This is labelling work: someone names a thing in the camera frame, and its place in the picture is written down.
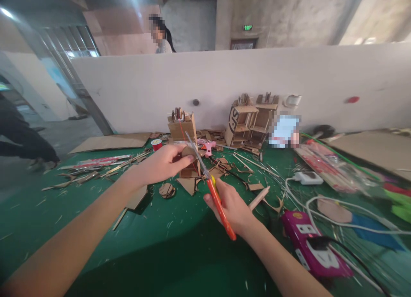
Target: red dot on wall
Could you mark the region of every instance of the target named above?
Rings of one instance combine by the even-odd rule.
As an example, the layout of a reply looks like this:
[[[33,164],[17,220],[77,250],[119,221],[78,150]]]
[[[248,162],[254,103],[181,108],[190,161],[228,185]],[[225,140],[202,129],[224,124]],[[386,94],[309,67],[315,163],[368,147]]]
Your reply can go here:
[[[354,96],[354,97],[347,99],[346,103],[356,103],[358,100],[360,100],[360,97]]]

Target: red thread spool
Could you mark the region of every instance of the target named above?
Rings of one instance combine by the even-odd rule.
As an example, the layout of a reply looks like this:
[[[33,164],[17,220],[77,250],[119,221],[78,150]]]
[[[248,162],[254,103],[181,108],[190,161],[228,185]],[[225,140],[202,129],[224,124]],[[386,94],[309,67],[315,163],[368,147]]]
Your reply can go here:
[[[160,140],[160,139],[152,140],[152,141],[151,141],[151,145],[153,145],[154,151],[159,150],[159,149],[163,146],[163,144],[161,143],[161,140]]]

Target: pink power strip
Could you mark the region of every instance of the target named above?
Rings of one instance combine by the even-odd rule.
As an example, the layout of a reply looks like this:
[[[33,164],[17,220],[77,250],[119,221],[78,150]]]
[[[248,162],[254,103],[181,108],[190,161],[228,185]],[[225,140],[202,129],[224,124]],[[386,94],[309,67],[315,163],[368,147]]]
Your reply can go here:
[[[331,249],[314,250],[307,238],[321,236],[311,225],[306,213],[285,211],[281,217],[284,229],[290,237],[301,264],[317,279],[349,278],[353,276],[348,265]]]

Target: orange scissors handle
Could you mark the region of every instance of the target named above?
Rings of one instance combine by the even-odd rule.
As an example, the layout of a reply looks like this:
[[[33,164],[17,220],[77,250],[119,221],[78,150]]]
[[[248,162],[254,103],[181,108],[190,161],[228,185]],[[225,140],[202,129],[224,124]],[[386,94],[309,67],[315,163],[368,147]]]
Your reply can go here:
[[[208,188],[210,189],[210,194],[213,198],[215,206],[217,207],[217,211],[218,211],[218,214],[220,215],[221,222],[223,223],[223,226],[226,229],[228,236],[230,237],[231,240],[233,241],[236,240],[237,236],[235,235],[235,232],[232,229],[230,222],[228,222],[228,219],[226,215],[224,214],[223,206],[221,205],[220,195],[217,192],[217,188],[215,186],[215,179],[213,176],[211,176],[211,179],[207,179],[207,185],[208,185]]]

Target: cardboard shelf model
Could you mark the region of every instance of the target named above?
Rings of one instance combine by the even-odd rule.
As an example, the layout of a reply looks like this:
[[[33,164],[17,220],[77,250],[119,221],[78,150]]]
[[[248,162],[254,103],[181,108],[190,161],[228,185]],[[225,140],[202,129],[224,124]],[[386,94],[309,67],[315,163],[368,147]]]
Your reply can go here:
[[[277,105],[278,96],[271,97],[271,93],[267,93],[264,98],[259,95],[256,105],[253,105],[247,94],[239,97],[232,104],[224,133],[227,145],[234,148],[262,148]]]

